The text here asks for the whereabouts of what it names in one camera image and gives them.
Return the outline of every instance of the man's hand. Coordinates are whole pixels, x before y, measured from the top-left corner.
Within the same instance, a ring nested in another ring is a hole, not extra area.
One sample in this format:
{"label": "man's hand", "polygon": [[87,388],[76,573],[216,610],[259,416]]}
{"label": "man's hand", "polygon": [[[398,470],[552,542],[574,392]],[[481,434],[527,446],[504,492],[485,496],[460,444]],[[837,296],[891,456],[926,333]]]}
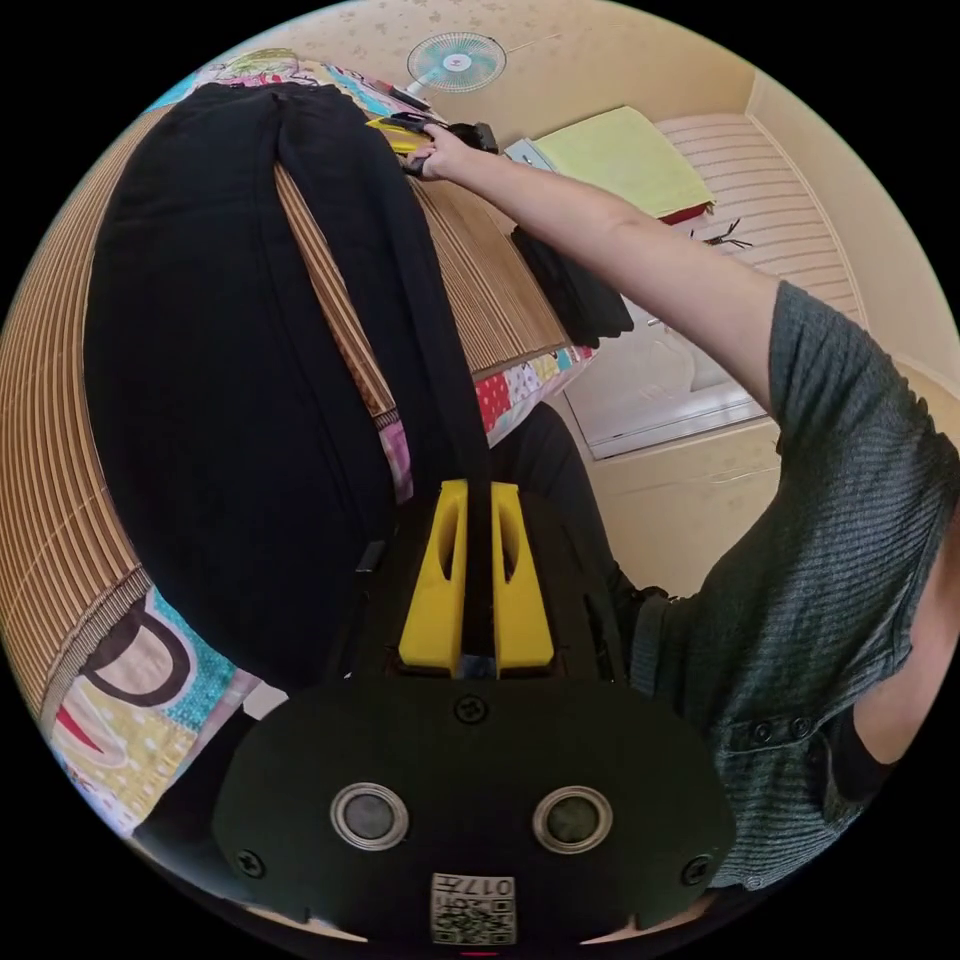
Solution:
{"label": "man's hand", "polygon": [[456,179],[456,171],[465,162],[469,162],[470,154],[477,153],[468,147],[459,137],[455,137],[449,130],[428,123],[424,132],[433,137],[433,143],[424,144],[407,160],[424,160],[421,176],[424,180],[452,180]]}

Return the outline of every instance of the wall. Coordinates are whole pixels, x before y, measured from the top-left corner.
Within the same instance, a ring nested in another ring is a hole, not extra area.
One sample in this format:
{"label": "wall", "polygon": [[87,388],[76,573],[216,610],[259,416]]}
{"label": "wall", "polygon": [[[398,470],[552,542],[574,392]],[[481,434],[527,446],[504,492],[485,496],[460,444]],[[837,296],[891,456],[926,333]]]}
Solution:
{"label": "wall", "polygon": [[753,67],[734,54],[599,0],[360,0],[301,17],[232,52],[290,47],[304,59],[406,86],[413,47],[451,30],[494,37],[508,53],[507,67],[475,93],[427,95],[448,120],[486,121],[504,145],[624,103],[654,122],[742,112],[753,87]]}
{"label": "wall", "polygon": [[890,195],[843,139],[761,72],[747,112],[780,144],[827,211],[870,332],[889,353],[960,387],[960,337],[940,284]]}
{"label": "wall", "polygon": [[[937,429],[960,446],[960,391],[908,362],[897,367],[927,400]],[[578,440],[613,554],[637,586],[699,590],[777,491],[779,430],[770,420],[593,461],[566,398],[553,406]]]}

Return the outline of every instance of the screw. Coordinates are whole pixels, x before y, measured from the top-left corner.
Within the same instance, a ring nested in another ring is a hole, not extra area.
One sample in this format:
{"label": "screw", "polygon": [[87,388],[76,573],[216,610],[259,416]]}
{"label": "screw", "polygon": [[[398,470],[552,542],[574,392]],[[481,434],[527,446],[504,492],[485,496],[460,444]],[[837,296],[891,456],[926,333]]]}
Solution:
{"label": "screw", "polygon": [[479,697],[468,693],[456,702],[453,712],[461,723],[482,723],[487,716],[487,705]]}
{"label": "screw", "polygon": [[251,879],[259,880],[267,868],[252,850],[241,850],[237,854],[237,866]]}
{"label": "screw", "polygon": [[685,887],[695,887],[698,883],[703,883],[707,875],[707,868],[710,866],[712,857],[704,854],[702,857],[694,857],[680,874],[680,882]]}

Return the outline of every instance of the man's arm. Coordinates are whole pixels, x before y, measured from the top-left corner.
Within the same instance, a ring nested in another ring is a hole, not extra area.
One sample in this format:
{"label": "man's arm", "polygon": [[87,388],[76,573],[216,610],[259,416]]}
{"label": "man's arm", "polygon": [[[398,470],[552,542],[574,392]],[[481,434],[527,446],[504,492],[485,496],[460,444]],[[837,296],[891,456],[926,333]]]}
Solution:
{"label": "man's arm", "polygon": [[472,150],[430,126],[427,179],[478,194],[696,344],[767,412],[779,282],[589,184]]}

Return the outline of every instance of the lens ring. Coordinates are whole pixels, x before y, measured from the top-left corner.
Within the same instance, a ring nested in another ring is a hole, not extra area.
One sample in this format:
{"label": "lens ring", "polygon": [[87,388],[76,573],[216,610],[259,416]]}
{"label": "lens ring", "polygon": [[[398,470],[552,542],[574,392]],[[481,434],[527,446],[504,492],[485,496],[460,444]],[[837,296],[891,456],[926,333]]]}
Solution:
{"label": "lens ring", "polygon": [[[360,797],[377,797],[382,800],[393,814],[393,823],[390,828],[379,837],[363,837],[347,822],[347,807],[350,802]],[[403,801],[390,789],[379,783],[352,783],[344,787],[330,804],[330,820],[333,829],[339,836],[358,850],[389,850],[395,847],[407,835],[410,826],[410,815]]]}
{"label": "lens ring", "polygon": [[[575,843],[564,843],[550,832],[550,813],[562,800],[586,800],[596,813],[597,824],[593,832],[583,840]],[[586,853],[593,850],[606,839],[613,826],[613,809],[607,798],[592,787],[560,787],[548,793],[533,812],[533,833],[542,847],[551,853]]]}

